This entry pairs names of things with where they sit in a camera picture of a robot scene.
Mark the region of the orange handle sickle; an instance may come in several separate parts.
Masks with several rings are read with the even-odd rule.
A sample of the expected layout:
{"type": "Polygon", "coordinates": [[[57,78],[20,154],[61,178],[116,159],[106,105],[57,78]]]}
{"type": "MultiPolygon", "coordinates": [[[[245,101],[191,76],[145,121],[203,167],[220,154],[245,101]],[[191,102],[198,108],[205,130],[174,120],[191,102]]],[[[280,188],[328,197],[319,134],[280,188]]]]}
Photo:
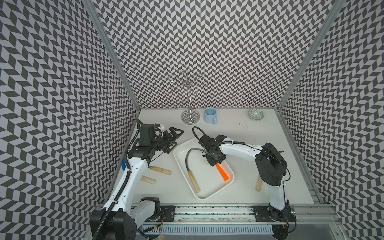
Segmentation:
{"type": "Polygon", "coordinates": [[[224,181],[228,181],[230,179],[228,174],[224,171],[224,169],[221,167],[220,164],[216,164],[216,168],[219,171],[224,181]]]}

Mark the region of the white rectangular storage tray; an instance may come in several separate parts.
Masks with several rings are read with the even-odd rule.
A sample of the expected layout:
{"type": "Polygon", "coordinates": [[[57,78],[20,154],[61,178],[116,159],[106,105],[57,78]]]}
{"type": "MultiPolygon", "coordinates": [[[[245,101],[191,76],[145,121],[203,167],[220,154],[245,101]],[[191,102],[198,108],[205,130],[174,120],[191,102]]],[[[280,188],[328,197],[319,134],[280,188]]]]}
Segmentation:
{"type": "Polygon", "coordinates": [[[203,152],[192,151],[188,159],[189,168],[201,189],[199,193],[195,193],[185,165],[186,154],[191,148],[203,149],[196,139],[190,139],[173,150],[174,158],[195,198],[205,201],[230,186],[235,180],[235,174],[227,162],[222,162],[220,165],[230,178],[224,181],[216,166],[210,166],[207,159],[202,156],[203,152]]]}

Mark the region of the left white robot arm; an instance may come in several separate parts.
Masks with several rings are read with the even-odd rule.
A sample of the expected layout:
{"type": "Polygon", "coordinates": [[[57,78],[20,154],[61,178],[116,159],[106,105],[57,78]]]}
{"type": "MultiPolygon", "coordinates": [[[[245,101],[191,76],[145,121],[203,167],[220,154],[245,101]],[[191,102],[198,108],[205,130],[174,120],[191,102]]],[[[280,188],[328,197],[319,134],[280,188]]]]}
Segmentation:
{"type": "Polygon", "coordinates": [[[94,240],[133,240],[147,220],[162,221],[159,198],[143,198],[132,207],[136,188],[149,169],[157,151],[169,154],[183,130],[170,127],[161,130],[159,124],[137,123],[137,132],[125,152],[125,169],[117,188],[100,210],[94,210],[90,225],[94,240]]]}

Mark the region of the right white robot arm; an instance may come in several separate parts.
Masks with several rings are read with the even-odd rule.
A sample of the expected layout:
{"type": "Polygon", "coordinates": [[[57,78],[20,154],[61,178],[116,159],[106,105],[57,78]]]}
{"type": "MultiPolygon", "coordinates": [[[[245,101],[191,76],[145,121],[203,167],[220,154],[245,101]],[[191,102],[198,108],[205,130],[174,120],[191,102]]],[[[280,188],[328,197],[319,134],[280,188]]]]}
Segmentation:
{"type": "Polygon", "coordinates": [[[197,137],[198,143],[205,150],[204,157],[210,165],[222,163],[228,155],[247,161],[254,161],[260,179],[268,185],[268,213],[273,222],[288,219],[288,203],[285,194],[284,176],[289,173],[288,163],[274,145],[266,143],[262,146],[252,146],[244,142],[234,141],[224,135],[215,139],[204,134],[197,137]]]}

